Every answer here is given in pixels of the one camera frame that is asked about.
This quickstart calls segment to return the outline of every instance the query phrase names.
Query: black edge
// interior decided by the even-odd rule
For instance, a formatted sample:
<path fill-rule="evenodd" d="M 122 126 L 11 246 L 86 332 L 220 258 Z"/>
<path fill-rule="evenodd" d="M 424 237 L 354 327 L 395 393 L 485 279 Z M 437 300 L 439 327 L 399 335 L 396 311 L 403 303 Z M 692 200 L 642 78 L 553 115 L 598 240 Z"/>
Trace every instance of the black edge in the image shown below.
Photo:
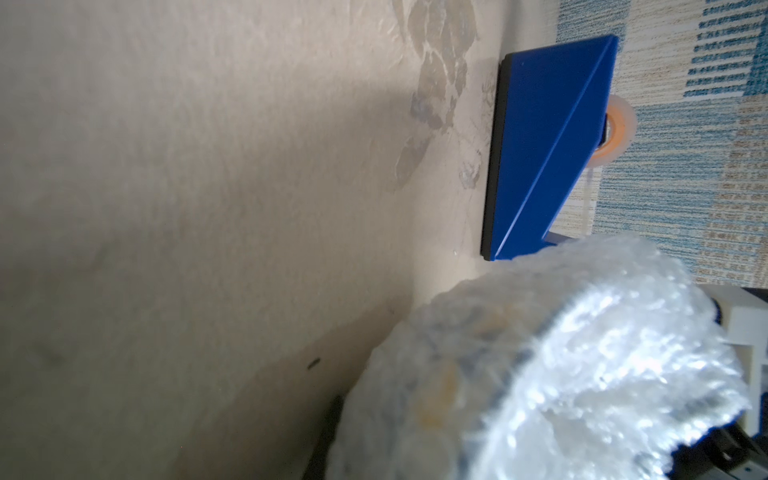
<path fill-rule="evenodd" d="M 498 189 L 498 169 L 502 162 L 502 139 L 504 120 L 507 114 L 507 95 L 512 67 L 512 54 L 502 60 L 496 80 L 496 102 L 493 111 L 493 129 L 491 131 L 491 153 L 488 159 L 488 185 L 485 187 L 485 212 L 482 219 L 482 237 L 480 254 L 486 260 L 491 259 L 491 235 L 493 217 L 496 211 L 496 190 Z"/>
<path fill-rule="evenodd" d="M 344 399 L 337 396 L 333 399 L 331 408 L 326 414 L 323 430 L 320 432 L 320 438 L 312 451 L 312 457 L 306 466 L 302 480 L 323 480 L 326 477 L 326 464 L 328 461 L 328 451 L 336 439 L 336 427 L 341 419 L 341 412 L 344 409 Z"/>

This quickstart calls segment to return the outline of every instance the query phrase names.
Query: carpet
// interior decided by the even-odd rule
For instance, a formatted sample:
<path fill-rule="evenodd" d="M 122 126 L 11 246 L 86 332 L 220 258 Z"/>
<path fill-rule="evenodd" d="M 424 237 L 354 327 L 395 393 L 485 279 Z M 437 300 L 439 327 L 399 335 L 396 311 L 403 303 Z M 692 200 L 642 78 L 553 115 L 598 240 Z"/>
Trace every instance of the carpet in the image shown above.
<path fill-rule="evenodd" d="M 612 91 L 638 128 L 619 160 L 580 180 L 556 230 L 632 231 L 700 283 L 768 286 L 766 7 L 561 0 L 558 42 L 619 37 Z"/>

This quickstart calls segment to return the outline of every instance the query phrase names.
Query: bubble wrap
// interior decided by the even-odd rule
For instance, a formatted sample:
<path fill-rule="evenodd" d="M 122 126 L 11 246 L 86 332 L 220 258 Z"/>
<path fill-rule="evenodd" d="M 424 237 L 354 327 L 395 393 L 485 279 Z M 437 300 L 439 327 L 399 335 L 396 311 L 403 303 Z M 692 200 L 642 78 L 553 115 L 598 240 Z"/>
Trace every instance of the bubble wrap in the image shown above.
<path fill-rule="evenodd" d="M 712 301 L 636 237 L 519 257 L 416 310 L 349 393 L 330 480 L 663 478 L 748 406 Z"/>

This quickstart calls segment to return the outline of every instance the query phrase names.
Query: wrapped object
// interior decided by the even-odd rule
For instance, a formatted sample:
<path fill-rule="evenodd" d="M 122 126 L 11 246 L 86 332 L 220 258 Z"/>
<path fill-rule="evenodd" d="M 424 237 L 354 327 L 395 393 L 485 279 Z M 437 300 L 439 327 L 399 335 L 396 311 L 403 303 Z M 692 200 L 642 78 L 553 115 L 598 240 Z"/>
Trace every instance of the wrapped object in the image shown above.
<path fill-rule="evenodd" d="M 416 310 L 349 393 L 329 480 L 663 478 L 748 406 L 715 307 L 636 237 L 518 257 Z"/>

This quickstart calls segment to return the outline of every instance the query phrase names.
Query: wall stain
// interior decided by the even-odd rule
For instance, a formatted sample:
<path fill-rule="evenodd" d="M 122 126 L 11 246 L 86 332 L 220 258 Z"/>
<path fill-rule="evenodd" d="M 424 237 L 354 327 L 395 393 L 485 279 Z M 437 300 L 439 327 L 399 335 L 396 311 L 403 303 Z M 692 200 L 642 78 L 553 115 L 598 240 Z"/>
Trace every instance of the wall stain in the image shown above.
<path fill-rule="evenodd" d="M 33 366 L 43 370 L 55 369 L 65 362 L 60 352 L 43 342 L 36 342 L 30 346 L 27 360 Z"/>
<path fill-rule="evenodd" d="M 458 171 L 458 179 L 462 182 L 462 187 L 465 190 L 475 188 L 480 178 L 480 165 L 479 161 L 464 161 L 462 162 L 462 168 Z"/>
<path fill-rule="evenodd" d="M 411 116 L 430 130 L 445 133 L 453 126 L 456 104 L 466 87 L 465 55 L 478 37 L 472 2 L 416 0 L 407 25 L 402 0 L 392 0 L 392 7 L 401 34 L 408 32 L 413 50 L 422 59 Z M 399 187 L 407 184 L 423 160 L 432 135 L 421 133 L 406 141 L 396 167 Z"/>
<path fill-rule="evenodd" d="M 67 258 L 51 258 L 41 265 L 0 266 L 0 300 L 18 299 L 54 290 L 58 286 L 95 274 L 108 258 L 113 242 L 103 243 L 93 253 L 76 253 Z"/>
<path fill-rule="evenodd" d="M 406 144 L 402 147 L 400 158 L 398 158 L 397 165 L 395 166 L 395 178 L 398 188 L 403 188 L 408 183 L 413 172 L 422 163 L 430 141 L 432 141 L 431 135 L 422 138 L 409 137 L 406 140 Z"/>
<path fill-rule="evenodd" d="M 397 26 L 400 29 L 400 38 L 406 41 L 406 10 L 402 6 L 402 0 L 392 0 L 392 10 L 395 11 Z"/>

